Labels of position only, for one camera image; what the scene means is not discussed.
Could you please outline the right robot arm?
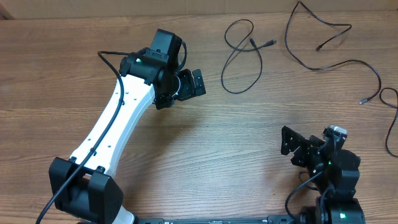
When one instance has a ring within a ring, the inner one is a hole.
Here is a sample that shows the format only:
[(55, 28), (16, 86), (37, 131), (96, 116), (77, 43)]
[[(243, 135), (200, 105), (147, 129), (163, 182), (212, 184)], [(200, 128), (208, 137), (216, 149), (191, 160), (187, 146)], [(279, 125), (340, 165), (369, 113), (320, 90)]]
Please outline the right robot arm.
[[(281, 130), (281, 154), (293, 153), (291, 163), (303, 167), (309, 179), (289, 193), (285, 210), (293, 223), (352, 223), (365, 224), (366, 219), (358, 199), (354, 197), (361, 162), (353, 152), (343, 149), (347, 130), (330, 125), (323, 130), (323, 138), (314, 135), (308, 139), (287, 126)], [(289, 200), (309, 183), (320, 193), (316, 205), (303, 207), (294, 215)]]

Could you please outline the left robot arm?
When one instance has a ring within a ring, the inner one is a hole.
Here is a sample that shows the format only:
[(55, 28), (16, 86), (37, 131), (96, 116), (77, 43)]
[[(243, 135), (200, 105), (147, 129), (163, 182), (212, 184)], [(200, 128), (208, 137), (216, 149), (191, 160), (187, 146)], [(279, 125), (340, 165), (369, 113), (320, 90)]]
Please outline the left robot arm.
[(135, 223), (135, 215), (123, 207), (116, 169), (150, 105), (161, 110), (206, 93), (201, 71), (186, 69), (185, 61), (178, 59), (186, 48), (179, 36), (158, 29), (150, 47), (121, 53), (120, 68), (110, 66), (117, 78), (113, 95), (93, 129), (69, 159), (56, 157), (50, 165), (53, 196), (38, 222), (54, 205), (89, 223)]

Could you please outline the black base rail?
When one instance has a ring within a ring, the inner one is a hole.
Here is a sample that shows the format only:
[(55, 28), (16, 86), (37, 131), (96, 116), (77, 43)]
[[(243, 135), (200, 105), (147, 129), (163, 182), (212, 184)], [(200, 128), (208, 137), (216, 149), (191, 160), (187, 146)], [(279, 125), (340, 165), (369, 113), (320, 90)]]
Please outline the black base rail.
[(134, 217), (132, 224), (295, 224), (289, 215), (269, 215), (260, 218), (194, 218), (194, 219), (163, 219)]

